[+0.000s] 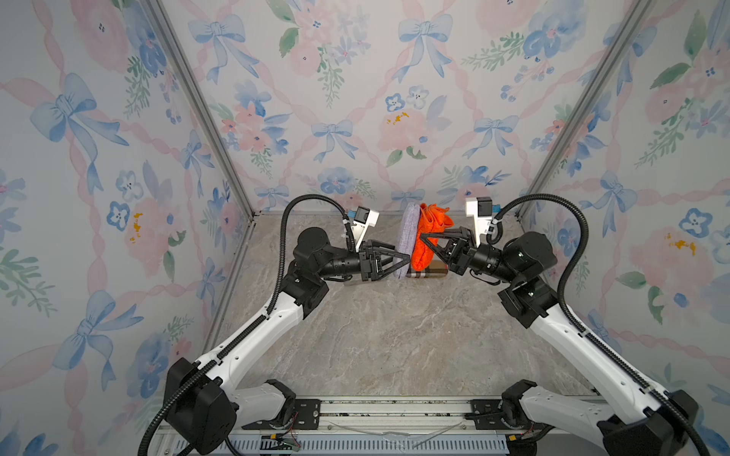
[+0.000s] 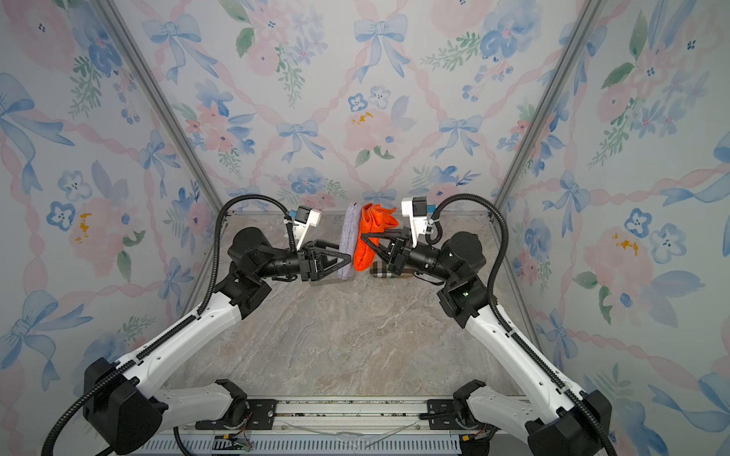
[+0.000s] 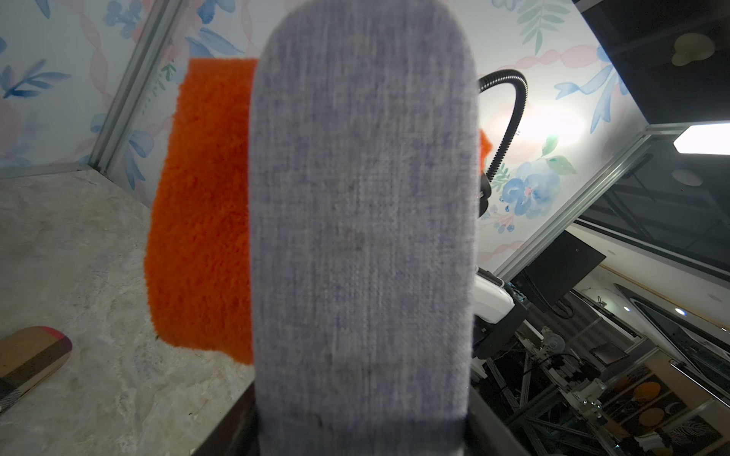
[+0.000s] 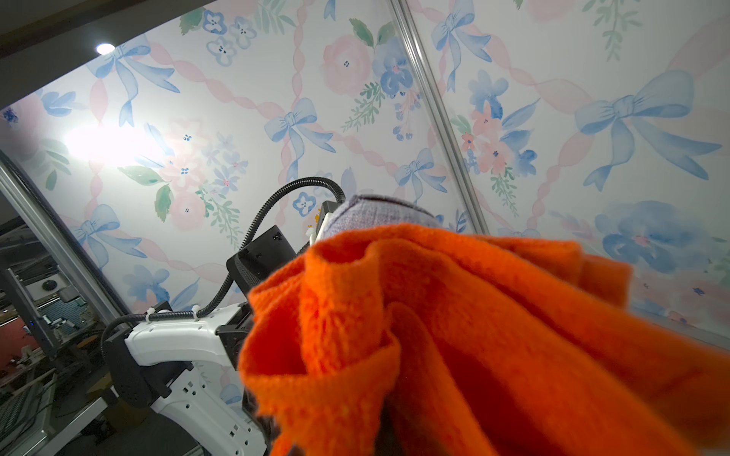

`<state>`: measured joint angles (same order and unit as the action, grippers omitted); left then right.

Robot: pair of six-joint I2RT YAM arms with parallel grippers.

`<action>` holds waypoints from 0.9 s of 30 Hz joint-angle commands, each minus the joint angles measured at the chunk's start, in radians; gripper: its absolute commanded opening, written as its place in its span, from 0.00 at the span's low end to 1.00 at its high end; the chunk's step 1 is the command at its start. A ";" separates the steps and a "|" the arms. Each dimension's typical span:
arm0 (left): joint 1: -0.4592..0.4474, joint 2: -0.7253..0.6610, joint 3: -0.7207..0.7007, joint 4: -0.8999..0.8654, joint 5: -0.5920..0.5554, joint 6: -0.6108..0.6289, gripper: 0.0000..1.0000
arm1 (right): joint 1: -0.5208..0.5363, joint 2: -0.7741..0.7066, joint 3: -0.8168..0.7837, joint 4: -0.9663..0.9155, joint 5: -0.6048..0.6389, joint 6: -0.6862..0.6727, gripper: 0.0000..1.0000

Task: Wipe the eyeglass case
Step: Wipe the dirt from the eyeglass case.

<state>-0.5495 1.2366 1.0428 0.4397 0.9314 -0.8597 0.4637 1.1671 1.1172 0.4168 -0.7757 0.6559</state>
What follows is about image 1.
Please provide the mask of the purple fabric eyeglass case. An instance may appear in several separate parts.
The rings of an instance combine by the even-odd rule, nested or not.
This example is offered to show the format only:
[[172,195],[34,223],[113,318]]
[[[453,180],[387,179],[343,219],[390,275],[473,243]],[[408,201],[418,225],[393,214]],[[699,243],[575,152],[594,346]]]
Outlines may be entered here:
[[403,211],[401,224],[399,228],[397,252],[409,257],[406,264],[395,272],[397,279],[404,279],[411,267],[411,257],[413,256],[414,247],[416,246],[416,237],[420,220],[420,205],[417,203],[408,203]]

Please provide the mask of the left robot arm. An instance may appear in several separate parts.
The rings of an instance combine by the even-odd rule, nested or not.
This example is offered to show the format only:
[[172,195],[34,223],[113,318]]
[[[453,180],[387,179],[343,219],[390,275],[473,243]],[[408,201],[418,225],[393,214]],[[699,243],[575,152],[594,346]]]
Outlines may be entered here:
[[168,371],[163,419],[186,440],[182,452],[209,454],[231,431],[249,425],[289,427],[296,401],[292,389],[278,380],[239,389],[241,380],[275,342],[317,309],[329,291],[328,279],[377,281],[410,261],[409,255],[380,241],[364,241],[351,252],[332,246],[321,228],[301,232],[275,304],[264,305],[198,360],[182,358]]

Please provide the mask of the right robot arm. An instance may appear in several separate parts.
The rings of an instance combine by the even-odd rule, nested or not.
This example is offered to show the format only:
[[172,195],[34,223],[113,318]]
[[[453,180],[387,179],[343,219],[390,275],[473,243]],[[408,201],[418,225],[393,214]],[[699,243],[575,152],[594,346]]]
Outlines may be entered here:
[[498,296],[508,314],[561,353],[606,402],[600,406],[521,380],[502,394],[500,414],[506,425],[562,429],[609,455],[676,455],[690,442],[697,402],[632,368],[570,307],[560,304],[557,292],[541,278],[557,262],[546,236],[528,232],[502,249],[477,243],[466,228],[420,239],[452,272],[504,284]]

